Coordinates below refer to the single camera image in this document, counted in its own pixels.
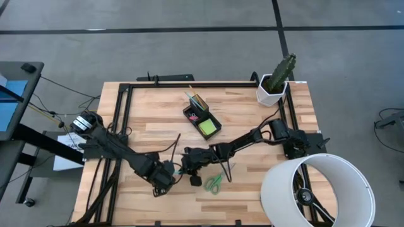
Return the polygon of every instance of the pen holder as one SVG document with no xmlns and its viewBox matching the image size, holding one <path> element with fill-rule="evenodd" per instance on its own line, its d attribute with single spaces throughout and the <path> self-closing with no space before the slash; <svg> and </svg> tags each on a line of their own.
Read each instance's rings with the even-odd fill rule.
<svg viewBox="0 0 404 227">
<path fill-rule="evenodd" d="M 222 129 L 221 123 L 210 112 L 203 112 L 202 115 L 198 116 L 192 109 L 191 105 L 186 107 L 182 112 L 184 113 L 185 117 L 190 121 L 190 123 L 195 127 L 195 129 L 198 130 L 198 132 L 202 135 L 202 137 L 205 140 L 208 140 L 210 137 L 212 137 L 214 134 L 216 134 L 218 131 L 220 131 L 220 129 Z M 198 117 L 198 119 L 191 120 L 190 116 L 192 116 L 192 114 L 195 114 Z M 211 119 L 211 121 L 213 122 L 213 124 L 216 127 L 216 130 L 209 135 L 205 135 L 202 132 L 202 130 L 199 128 L 199 124 L 208 119 Z"/>
<path fill-rule="evenodd" d="M 208 106 L 208 104 L 205 103 L 205 101 L 203 101 L 203 99 L 199 95 L 196 95 L 196 96 L 194 95 L 192 97 L 192 99 L 195 100 L 198 103 L 199 103 L 199 100 L 201 100 L 201 102 L 203 104 L 201 106 L 206 107 L 206 108 L 204 110 L 200 109 L 197 105 L 195 105 L 194 102 L 191 101 L 191 99 L 189 99 L 189 106 L 192 108 L 192 111 L 195 113 L 195 115 L 197 115 L 199 118 L 201 118 L 201 117 L 203 117 L 205 115 L 208 115 L 209 106 Z"/>
</svg>

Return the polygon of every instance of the wooden tabletop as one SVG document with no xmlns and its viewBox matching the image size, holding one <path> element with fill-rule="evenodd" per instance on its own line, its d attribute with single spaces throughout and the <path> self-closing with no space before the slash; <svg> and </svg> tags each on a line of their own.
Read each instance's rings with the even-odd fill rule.
<svg viewBox="0 0 404 227">
<path fill-rule="evenodd" d="M 106 125 L 112 122 L 118 86 L 118 82 L 104 83 L 97 113 L 104 118 Z M 307 83 L 290 82 L 290 88 L 299 128 L 306 132 L 317 132 L 316 115 Z M 128 126 L 133 130 L 129 136 L 129 146 L 139 153 L 158 151 L 173 143 L 178 133 L 181 133 L 174 157 L 174 161 L 181 163 L 180 154 L 183 153 L 184 147 L 207 148 L 208 144 L 230 142 L 249 132 L 278 108 L 278 105 L 272 107 L 259 105 L 256 88 L 195 88 L 195 90 L 222 124 L 219 133 L 209 141 L 205 141 L 185 118 L 182 110 L 189 105 L 188 97 L 184 94 L 184 91 L 189 91 L 188 88 L 135 88 L 128 120 Z M 120 123 L 123 110 L 124 105 L 121 107 Z M 287 104 L 285 111 L 290 125 Z M 160 153 L 160 159 L 169 159 L 171 152 L 170 149 Z M 151 185 L 134 174 L 128 163 L 123 161 L 113 224 L 154 224 L 155 221 L 181 225 L 234 224 L 236 219 L 240 219 L 243 224 L 270 224 L 259 200 L 261 182 L 273 165 L 285 160 L 282 146 L 255 144 L 237 152 L 230 159 L 231 163 L 236 164 L 232 169 L 233 181 L 229 183 L 224 179 L 218 195 L 205 192 L 203 187 L 190 186 L 189 176 L 184 175 L 167 195 L 157 198 L 153 197 Z M 79 219 L 85 212 L 97 161 L 90 160 L 85 163 L 73 221 Z M 99 191 L 103 164 L 104 162 L 98 172 L 91 201 L 96 198 Z M 204 181 L 220 172 L 220 165 L 209 165 L 202 168 L 199 175 Z M 335 216 L 336 201 L 330 184 L 322 174 L 310 167 L 309 176 L 314 194 L 330 214 Z M 108 201 L 109 195 L 104 201 L 101 220 L 106 219 Z"/>
</svg>

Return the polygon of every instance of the gray concrete floor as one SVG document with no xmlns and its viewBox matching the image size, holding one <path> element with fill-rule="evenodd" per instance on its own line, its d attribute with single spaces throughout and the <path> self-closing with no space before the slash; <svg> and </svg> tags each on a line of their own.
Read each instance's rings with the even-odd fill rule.
<svg viewBox="0 0 404 227">
<path fill-rule="evenodd" d="M 282 0 L 279 5 L 285 26 L 404 24 L 403 1 Z M 275 24 L 269 0 L 10 0 L 0 17 L 0 30 Z M 402 226 L 404 192 L 398 180 L 404 178 L 404 154 L 382 147 L 372 127 L 380 109 L 404 107 L 404 31 L 286 32 L 286 38 L 298 58 L 295 79 L 308 81 L 320 129 L 331 138 L 328 151 L 351 161 L 370 181 L 374 224 Z M 197 80 L 248 79 L 252 71 L 272 72 L 281 59 L 277 32 L 0 35 L 0 61 L 42 61 L 45 77 L 91 95 L 100 94 L 104 81 L 134 81 L 147 71 L 192 73 Z M 35 93 L 57 112 L 77 112 L 86 100 L 44 80 Z M 40 132 L 57 130 L 29 109 L 23 123 Z M 394 128 L 378 133 L 404 150 Z M 18 165 L 13 176 L 26 169 Z M 0 203 L 0 225 L 65 224 L 80 175 L 35 179 L 28 193 L 38 201 L 33 208 L 14 203 L 21 180 L 11 183 Z"/>
</svg>

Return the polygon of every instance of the green sticky note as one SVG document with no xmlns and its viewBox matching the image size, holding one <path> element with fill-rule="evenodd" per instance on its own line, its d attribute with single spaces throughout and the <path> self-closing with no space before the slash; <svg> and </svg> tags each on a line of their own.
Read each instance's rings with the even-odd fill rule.
<svg viewBox="0 0 404 227">
<path fill-rule="evenodd" d="M 211 133 L 213 133 L 216 130 L 216 126 L 212 122 L 211 119 L 208 119 L 208 120 L 200 123 L 198 127 L 202 130 L 202 132 L 205 133 L 206 136 L 210 135 Z"/>
</svg>

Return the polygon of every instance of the black desk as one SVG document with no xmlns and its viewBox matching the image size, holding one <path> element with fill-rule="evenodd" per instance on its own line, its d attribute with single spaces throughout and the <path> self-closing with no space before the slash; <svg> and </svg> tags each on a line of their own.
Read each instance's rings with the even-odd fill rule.
<svg viewBox="0 0 404 227">
<path fill-rule="evenodd" d="M 24 63 L 35 66 L 37 70 L 33 73 L 22 70 L 21 66 Z M 30 143 L 55 155 L 84 165 L 83 155 L 79 151 L 71 149 L 55 139 L 49 138 L 20 123 L 43 68 L 44 63 L 42 62 L 0 62 L 0 73 L 7 80 L 28 81 L 21 96 L 24 101 L 18 103 L 7 130 L 0 132 L 0 200 L 17 163 L 35 166 L 37 156 L 22 153 L 25 143 Z"/>
</svg>

